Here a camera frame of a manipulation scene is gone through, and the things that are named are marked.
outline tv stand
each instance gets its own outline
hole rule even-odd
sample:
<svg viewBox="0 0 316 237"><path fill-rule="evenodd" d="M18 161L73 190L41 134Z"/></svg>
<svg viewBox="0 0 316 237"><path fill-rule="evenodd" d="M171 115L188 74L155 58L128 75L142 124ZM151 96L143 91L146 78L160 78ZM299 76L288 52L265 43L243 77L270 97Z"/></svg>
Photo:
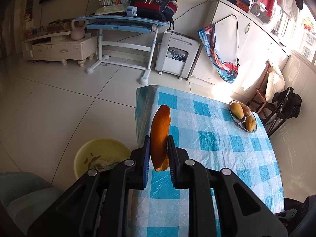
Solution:
<svg viewBox="0 0 316 237"><path fill-rule="evenodd" d="M87 58L93 59L97 50L97 37L86 37L77 41L70 38L71 30L38 34L21 41L25 60L60 61L77 60L83 67Z"/></svg>

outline desk leg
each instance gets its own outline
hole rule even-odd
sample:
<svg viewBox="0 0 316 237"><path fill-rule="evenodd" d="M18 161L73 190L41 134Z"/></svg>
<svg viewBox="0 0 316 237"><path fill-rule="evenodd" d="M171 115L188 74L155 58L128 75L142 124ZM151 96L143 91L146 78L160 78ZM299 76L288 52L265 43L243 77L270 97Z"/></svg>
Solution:
<svg viewBox="0 0 316 237"><path fill-rule="evenodd" d="M87 74L92 74L94 72L94 69L99 66L101 63L102 63L102 60L106 60L109 58L108 55L102 55L102 39L103 39L103 30L102 29L99 29L98 30L98 49L99 49L99 52L98 52L98 61L93 64L92 66L90 67L87 67L86 69L86 73Z"/></svg>
<svg viewBox="0 0 316 237"><path fill-rule="evenodd" d="M153 60L153 55L154 55L154 50L155 50L156 40L157 40L157 35L158 35L158 30L159 30L157 25L155 25L155 26L156 26L155 37L154 37L153 43L151 45L151 50L150 50L150 55L149 55L149 61L148 61L147 69L145 70L144 75L139 80L139 83L141 85L144 85L144 86L148 85L148 77L149 77L149 74L151 72L151 61Z"/></svg>

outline black bag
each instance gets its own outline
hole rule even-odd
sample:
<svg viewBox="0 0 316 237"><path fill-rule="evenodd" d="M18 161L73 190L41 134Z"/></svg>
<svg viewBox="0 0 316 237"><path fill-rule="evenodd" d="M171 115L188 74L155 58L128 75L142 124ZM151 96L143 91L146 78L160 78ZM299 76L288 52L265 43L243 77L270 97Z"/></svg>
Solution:
<svg viewBox="0 0 316 237"><path fill-rule="evenodd" d="M130 6L137 7L137 16L169 21L173 24L172 16L178 8L177 0L132 0Z"/></svg>

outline metal screw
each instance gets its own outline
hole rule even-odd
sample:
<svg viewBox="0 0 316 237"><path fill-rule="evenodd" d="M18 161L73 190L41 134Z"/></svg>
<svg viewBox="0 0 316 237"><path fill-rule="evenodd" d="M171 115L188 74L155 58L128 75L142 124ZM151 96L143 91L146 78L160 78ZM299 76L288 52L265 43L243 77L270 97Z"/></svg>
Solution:
<svg viewBox="0 0 316 237"><path fill-rule="evenodd" d="M188 166L193 166L195 164L194 160L186 160L185 163L188 165Z"/></svg>
<svg viewBox="0 0 316 237"><path fill-rule="evenodd" d="M134 165L134 161L133 160L126 160L124 162L124 164L127 165L127 166L132 166L132 165Z"/></svg>
<svg viewBox="0 0 316 237"><path fill-rule="evenodd" d="M88 171L88 176L95 176L97 174L97 171L95 169L90 169Z"/></svg>
<svg viewBox="0 0 316 237"><path fill-rule="evenodd" d="M224 175L231 175L231 171L230 171L230 169L228 169L228 168L224 168L223 170L222 170L222 173L224 174Z"/></svg>

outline blue and white tablecloth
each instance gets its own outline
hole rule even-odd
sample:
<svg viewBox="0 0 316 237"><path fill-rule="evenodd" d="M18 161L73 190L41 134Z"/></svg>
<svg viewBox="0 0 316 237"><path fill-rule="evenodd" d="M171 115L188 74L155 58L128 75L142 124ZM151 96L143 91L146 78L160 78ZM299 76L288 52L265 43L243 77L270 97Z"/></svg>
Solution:
<svg viewBox="0 0 316 237"><path fill-rule="evenodd" d="M228 104L162 86L141 87L135 111L139 146L150 135L153 117L163 104L171 108L169 134L176 146L206 168L232 169L273 213L284 211L279 167L257 114L258 128L251 134L233 123ZM220 235L214 199L213 203ZM133 191L129 226L135 237L188 236L189 192L173 188L169 169L156 172L150 163L147 188Z"/></svg>

